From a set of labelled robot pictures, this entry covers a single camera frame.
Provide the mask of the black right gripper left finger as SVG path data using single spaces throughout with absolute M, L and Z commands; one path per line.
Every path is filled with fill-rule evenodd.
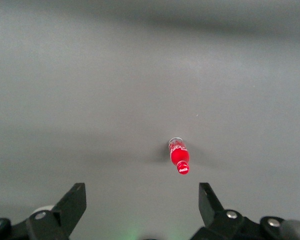
M 68 240 L 87 209 L 86 185 L 75 183 L 52 207 L 12 225 L 0 218 L 0 240 Z

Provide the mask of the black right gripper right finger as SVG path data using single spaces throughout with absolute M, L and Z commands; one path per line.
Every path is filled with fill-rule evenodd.
M 264 216 L 256 223 L 236 210 L 225 209 L 211 185 L 198 185 L 198 209 L 204 223 L 192 240 L 289 240 L 284 219 Z

